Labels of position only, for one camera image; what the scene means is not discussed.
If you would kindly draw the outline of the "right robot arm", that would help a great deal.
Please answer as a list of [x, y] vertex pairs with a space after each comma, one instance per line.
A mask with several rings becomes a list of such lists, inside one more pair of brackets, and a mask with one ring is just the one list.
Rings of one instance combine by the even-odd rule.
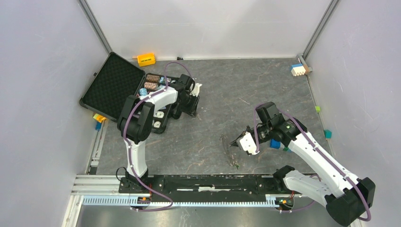
[[334, 159], [296, 118], [277, 108], [274, 102], [255, 107], [254, 127], [247, 127], [231, 146], [248, 155], [257, 155], [260, 145], [275, 140], [302, 158], [318, 175], [308, 177], [291, 166], [273, 174], [273, 187], [279, 193], [299, 192], [324, 206], [339, 225], [355, 220], [368, 222], [375, 194], [375, 183], [359, 178]]

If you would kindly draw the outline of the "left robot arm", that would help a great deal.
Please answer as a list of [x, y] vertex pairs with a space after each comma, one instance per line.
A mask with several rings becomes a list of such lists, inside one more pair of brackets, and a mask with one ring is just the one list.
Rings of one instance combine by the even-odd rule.
[[196, 116], [202, 84], [182, 74], [176, 81], [166, 82], [144, 96], [127, 97], [117, 128], [126, 146], [128, 164], [125, 178], [136, 192], [148, 188], [148, 167], [145, 161], [146, 140], [152, 132], [154, 114], [162, 107], [171, 106], [173, 112], [165, 117], [180, 118], [182, 113]]

